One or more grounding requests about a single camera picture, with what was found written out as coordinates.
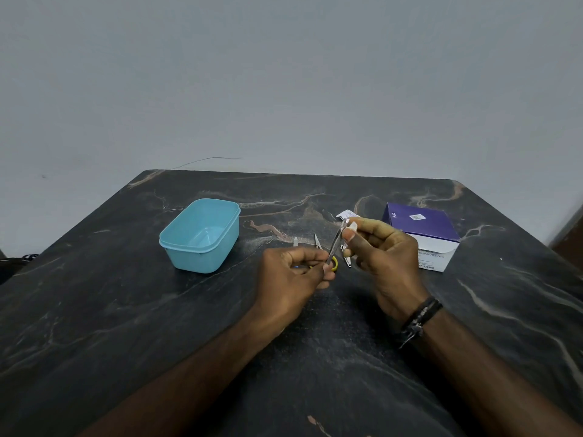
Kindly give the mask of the person's left hand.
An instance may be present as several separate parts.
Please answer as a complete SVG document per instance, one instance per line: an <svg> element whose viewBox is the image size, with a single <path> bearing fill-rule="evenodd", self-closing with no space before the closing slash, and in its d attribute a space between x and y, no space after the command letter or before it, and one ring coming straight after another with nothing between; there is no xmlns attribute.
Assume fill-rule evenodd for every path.
<svg viewBox="0 0 583 437"><path fill-rule="evenodd" d="M292 323L317 291L311 286L311 267L326 263L329 253L317 248L265 249L258 269L252 313L277 336Z"/></svg>

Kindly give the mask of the person's right hand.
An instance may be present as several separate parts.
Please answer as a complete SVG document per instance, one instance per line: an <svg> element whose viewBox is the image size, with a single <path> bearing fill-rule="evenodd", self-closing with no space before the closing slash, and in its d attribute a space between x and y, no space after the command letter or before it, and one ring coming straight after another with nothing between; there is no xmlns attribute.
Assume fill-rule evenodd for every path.
<svg viewBox="0 0 583 437"><path fill-rule="evenodd" d="M382 259L360 260L357 265L373 278L380 308L403 324L429 297L421 281L418 243L411 237L380 220L354 218L358 231L379 235Z"/></svg>

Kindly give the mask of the silver metal tweezers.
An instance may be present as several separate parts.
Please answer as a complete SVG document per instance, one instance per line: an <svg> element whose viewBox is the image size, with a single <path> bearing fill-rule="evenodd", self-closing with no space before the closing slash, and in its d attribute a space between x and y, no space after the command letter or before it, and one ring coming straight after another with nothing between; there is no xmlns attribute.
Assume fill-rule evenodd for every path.
<svg viewBox="0 0 583 437"><path fill-rule="evenodd" d="M336 235L333 239L332 245L330 247L329 257L326 261L326 264L331 264L333 262L333 259L335 259L335 253L338 250L338 248L342 242L342 237L341 237L342 232L349 225L349 223L350 223L349 219L343 220L343 222L341 223L341 225L338 229L338 232L336 233Z"/></svg>

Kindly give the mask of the person's right forearm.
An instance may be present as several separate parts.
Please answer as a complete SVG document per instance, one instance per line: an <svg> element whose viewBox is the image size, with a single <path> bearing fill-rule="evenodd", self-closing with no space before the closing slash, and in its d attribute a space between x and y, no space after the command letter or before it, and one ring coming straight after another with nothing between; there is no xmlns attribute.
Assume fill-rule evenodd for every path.
<svg viewBox="0 0 583 437"><path fill-rule="evenodd" d="M419 337L427 356L492 437L583 437L583 426L442 308Z"/></svg>

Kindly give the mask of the person's left forearm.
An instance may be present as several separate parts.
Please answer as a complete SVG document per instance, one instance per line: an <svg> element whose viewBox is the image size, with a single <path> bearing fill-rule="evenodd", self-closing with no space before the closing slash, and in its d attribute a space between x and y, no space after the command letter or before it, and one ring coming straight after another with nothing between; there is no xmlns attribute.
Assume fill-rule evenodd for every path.
<svg viewBox="0 0 583 437"><path fill-rule="evenodd" d="M252 307L188 358L127 397L77 437L180 437L301 309Z"/></svg>

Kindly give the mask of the purple and white cardboard box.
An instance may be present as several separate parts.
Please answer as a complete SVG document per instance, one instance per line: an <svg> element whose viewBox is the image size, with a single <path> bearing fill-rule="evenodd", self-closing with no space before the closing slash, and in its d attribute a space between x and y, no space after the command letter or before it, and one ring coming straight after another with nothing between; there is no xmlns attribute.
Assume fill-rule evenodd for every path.
<svg viewBox="0 0 583 437"><path fill-rule="evenodd" d="M387 203L382 220L417 241L421 269L443 272L461 241L441 210Z"/></svg>

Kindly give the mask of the black braided wristband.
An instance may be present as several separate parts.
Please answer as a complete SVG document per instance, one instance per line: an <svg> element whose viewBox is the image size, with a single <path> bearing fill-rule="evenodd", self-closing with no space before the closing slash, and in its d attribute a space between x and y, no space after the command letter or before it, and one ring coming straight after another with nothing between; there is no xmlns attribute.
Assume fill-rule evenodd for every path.
<svg viewBox="0 0 583 437"><path fill-rule="evenodd" d="M440 300L430 296L404 322L398 335L399 347L404 348L409 342L424 335L424 326L442 309Z"/></svg>

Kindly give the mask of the light blue plastic container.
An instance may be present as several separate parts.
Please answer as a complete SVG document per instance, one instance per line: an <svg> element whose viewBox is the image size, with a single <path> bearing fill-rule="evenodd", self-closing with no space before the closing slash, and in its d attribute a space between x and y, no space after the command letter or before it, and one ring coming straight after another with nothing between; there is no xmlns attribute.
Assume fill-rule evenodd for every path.
<svg viewBox="0 0 583 437"><path fill-rule="evenodd" d="M213 273L238 239L240 212L236 202L195 200L164 228L159 245L176 269Z"/></svg>

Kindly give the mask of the brown wooden furniture edge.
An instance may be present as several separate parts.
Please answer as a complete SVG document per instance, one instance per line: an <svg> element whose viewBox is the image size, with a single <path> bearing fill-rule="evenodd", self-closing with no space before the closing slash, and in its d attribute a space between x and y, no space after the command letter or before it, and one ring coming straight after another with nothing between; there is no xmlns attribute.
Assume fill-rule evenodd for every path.
<svg viewBox="0 0 583 437"><path fill-rule="evenodd" d="M560 230L550 243L550 248L583 271L583 207Z"/></svg>

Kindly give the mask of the yellow-handled small scissors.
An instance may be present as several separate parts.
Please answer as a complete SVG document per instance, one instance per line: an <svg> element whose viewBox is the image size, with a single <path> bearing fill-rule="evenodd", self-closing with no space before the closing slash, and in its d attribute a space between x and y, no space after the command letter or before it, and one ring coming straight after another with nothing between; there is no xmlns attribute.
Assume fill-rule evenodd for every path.
<svg viewBox="0 0 583 437"><path fill-rule="evenodd" d="M318 236L317 236L317 234L316 234L316 233L314 233L314 243L315 243L315 247L316 247L317 249L324 250L324 248L322 247L322 245L321 245L321 242L319 241L319 238L318 238ZM333 272L336 272L336 271L338 270L338 260L337 260L337 258L335 257L335 255L333 255L333 254L329 253L329 258L328 258L328 260L329 260L329 261L330 261L330 263L332 264L331 271L333 271Z"/></svg>

